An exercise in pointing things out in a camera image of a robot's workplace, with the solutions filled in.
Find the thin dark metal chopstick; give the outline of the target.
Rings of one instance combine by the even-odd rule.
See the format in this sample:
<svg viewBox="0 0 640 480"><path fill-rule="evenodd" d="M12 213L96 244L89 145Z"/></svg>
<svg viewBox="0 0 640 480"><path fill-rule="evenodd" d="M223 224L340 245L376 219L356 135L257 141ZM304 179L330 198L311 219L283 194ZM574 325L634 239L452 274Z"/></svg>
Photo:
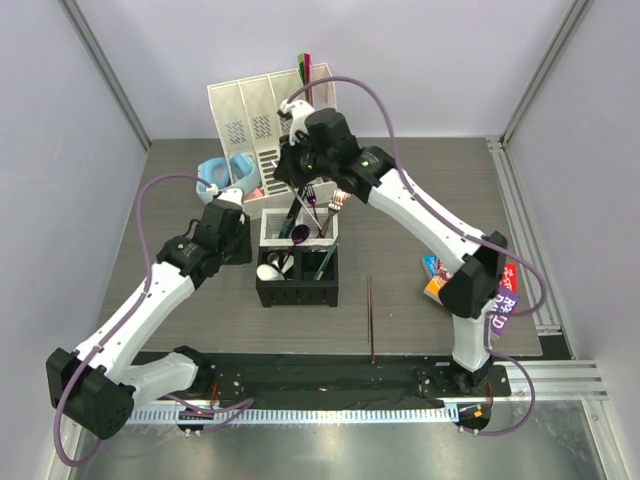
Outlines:
<svg viewBox="0 0 640 480"><path fill-rule="evenodd" d="M314 221L313 214L312 214L312 208L311 208L311 206L309 205L309 203L305 199L304 189L305 189L305 186L301 187L300 189L291 188L291 192L294 195L294 199L297 201L297 203L299 205L299 208L301 210L304 210L307 213L309 218L313 221L313 223L316 226L316 223Z"/></svg>

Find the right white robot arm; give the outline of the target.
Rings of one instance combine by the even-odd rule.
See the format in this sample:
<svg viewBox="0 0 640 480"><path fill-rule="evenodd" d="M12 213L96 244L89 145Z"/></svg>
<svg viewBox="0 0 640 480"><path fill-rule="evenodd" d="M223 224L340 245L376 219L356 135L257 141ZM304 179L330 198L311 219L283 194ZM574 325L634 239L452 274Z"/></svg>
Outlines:
<svg viewBox="0 0 640 480"><path fill-rule="evenodd" d="M461 221L382 148L361 147L335 109L284 100L278 114L290 126L280 138L276 180L298 189L327 178L396 220L439 257L451 275L438 293L453 319L451 380L460 393L477 393L493 364L484 316L502 278L506 238L498 231L485 235Z"/></svg>

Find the purple metallic spoon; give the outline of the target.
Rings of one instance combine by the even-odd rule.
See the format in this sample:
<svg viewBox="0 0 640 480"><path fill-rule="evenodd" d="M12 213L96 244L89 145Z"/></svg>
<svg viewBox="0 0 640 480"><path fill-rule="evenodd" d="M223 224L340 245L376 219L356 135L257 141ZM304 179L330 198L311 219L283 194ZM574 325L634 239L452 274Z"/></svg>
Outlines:
<svg viewBox="0 0 640 480"><path fill-rule="evenodd" d="M310 227L305 224L296 225L291 231L291 239L294 246L306 241L310 235Z"/></svg>

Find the copper coloured fork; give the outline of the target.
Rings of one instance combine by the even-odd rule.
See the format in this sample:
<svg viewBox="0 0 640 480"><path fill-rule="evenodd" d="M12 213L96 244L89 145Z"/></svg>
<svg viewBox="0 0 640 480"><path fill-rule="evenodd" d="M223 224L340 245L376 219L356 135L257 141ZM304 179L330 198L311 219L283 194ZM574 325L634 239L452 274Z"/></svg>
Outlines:
<svg viewBox="0 0 640 480"><path fill-rule="evenodd" d="M346 203L346 201L349 199L350 194L341 190L341 189L336 189L331 197L330 202L335 202L338 205L341 206L341 208L344 206L344 204Z"/></svg>

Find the green and tan chopstick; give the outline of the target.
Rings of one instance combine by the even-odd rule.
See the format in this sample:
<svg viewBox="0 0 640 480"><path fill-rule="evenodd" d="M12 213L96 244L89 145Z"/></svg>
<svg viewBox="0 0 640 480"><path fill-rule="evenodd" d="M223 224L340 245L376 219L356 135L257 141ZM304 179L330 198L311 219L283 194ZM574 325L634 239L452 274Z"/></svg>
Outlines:
<svg viewBox="0 0 640 480"><path fill-rule="evenodd" d="M314 281L318 281L322 278L323 273L331 260L331 257L333 256L334 252L338 247L339 241L340 241L340 236L337 236L333 241L333 243L331 244L331 246L329 247L329 249L327 250L322 262L320 263L317 271L315 272L315 275L313 277Z"/></svg>

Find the teal handled black knife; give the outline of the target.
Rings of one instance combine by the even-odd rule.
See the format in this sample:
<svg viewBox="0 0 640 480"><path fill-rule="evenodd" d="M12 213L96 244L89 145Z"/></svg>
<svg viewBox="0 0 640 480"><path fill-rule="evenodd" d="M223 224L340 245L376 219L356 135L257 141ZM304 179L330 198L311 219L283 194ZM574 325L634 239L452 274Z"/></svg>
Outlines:
<svg viewBox="0 0 640 480"><path fill-rule="evenodd" d="M296 217L296 214L287 215L279 231L279 239L285 239L291 234L292 229L295 227Z"/></svg>

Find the silver metal fork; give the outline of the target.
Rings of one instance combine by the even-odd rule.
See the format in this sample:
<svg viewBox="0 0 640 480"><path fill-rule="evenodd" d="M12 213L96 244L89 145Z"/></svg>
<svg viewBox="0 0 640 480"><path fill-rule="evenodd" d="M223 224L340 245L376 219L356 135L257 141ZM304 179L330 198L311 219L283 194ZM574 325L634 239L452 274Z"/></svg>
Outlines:
<svg viewBox="0 0 640 480"><path fill-rule="evenodd" d="M321 230L319 232L319 237L320 238L324 238L326 236L326 233L327 233L329 227L332 224L333 218L338 214L338 212L341 209L341 206L338 205L335 202L330 202L328 204L327 209L328 209L328 215L327 215L327 218L324 221L324 223L322 225L322 228L321 228Z"/></svg>

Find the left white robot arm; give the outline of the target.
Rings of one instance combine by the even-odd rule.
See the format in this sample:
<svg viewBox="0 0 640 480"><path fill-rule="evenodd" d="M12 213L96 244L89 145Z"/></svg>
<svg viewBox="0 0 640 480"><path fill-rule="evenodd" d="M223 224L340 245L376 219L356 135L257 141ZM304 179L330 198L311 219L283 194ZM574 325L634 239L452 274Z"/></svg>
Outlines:
<svg viewBox="0 0 640 480"><path fill-rule="evenodd" d="M168 315L224 264L252 259L250 218L243 193L227 189L204 208L191 237L167 241L151 276L73 351L56 349L45 368L53 407L101 440L113 437L136 407L174 392L205 397L214 382L211 362L181 346L159 360L134 359Z"/></svg>

